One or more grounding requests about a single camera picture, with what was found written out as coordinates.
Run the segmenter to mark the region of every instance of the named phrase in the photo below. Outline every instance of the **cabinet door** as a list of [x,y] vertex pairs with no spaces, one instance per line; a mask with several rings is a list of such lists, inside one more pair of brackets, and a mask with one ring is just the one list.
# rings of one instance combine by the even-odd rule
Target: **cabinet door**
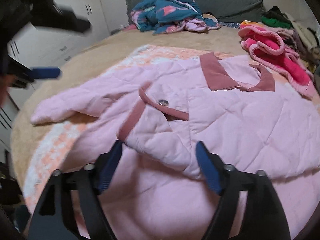
[[28,84],[26,89],[21,88],[9,88],[9,95],[15,102],[15,104],[21,109],[28,100],[29,97],[35,92],[35,89],[31,84]]
[[[76,16],[82,18],[89,18],[89,8],[86,6],[84,0],[54,0],[56,4],[61,7],[71,8]],[[95,42],[95,37],[92,31],[88,31],[85,34],[72,33],[68,35],[68,42],[74,44],[75,47],[84,49]]]
[[89,8],[89,20],[93,26],[96,41],[107,38],[110,34],[100,0],[84,0],[84,2]]
[[15,119],[17,113],[17,108],[14,106],[11,100],[7,98],[4,105],[0,107],[0,144],[7,150],[10,149],[10,134],[12,130],[12,122]]
[[35,28],[29,23],[14,37],[13,43],[20,63],[26,67],[45,66],[47,62],[43,58],[59,54],[67,38],[67,32]]
[[18,53],[12,41],[9,41],[7,44],[8,55],[15,60],[18,60]]

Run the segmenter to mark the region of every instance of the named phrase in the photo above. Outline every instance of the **beige bedspread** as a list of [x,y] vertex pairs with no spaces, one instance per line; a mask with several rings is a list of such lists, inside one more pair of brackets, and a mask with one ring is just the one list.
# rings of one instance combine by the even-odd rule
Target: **beige bedspread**
[[15,120],[11,149],[20,186],[24,184],[29,162],[38,142],[51,128],[51,125],[35,127],[30,124],[31,114],[43,99],[98,76],[144,44],[222,51],[233,55],[247,54],[240,46],[237,32],[236,29],[222,27],[209,33],[180,32],[153,36],[152,32],[132,30],[111,36],[71,59],[61,68],[63,76],[59,80],[45,82],[41,89],[26,101]]

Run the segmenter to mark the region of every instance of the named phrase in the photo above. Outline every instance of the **jacket sleeve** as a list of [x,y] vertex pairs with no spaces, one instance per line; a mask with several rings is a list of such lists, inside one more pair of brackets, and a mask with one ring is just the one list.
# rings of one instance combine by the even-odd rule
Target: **jacket sleeve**
[[146,78],[143,72],[138,67],[119,70],[61,92],[37,106],[31,123],[60,122],[75,112],[99,117],[113,102],[137,91]]

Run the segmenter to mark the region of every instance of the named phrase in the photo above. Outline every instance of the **blue gripper pad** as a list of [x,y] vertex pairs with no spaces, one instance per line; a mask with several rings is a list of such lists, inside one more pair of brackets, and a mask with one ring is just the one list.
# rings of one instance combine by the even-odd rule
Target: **blue gripper pad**
[[209,189],[220,195],[222,187],[220,185],[219,172],[210,160],[207,148],[203,142],[199,141],[196,145],[196,157],[202,173],[205,176]]
[[99,193],[102,193],[104,190],[108,189],[110,185],[111,179],[116,171],[122,155],[122,142],[116,141],[110,152],[106,153],[106,155],[108,155],[108,160],[99,171],[99,182],[97,184],[97,190]]
[[60,76],[61,70],[58,67],[36,67],[31,68],[28,75],[33,79],[55,79]]

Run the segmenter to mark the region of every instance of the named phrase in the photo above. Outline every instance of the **pink blanket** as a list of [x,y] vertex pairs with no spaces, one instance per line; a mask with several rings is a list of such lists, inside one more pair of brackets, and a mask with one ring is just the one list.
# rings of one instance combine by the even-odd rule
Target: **pink blanket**
[[286,46],[282,38],[264,25],[244,21],[240,25],[241,46],[252,59],[285,76],[301,95],[311,99],[316,92],[313,75],[299,61],[299,54]]

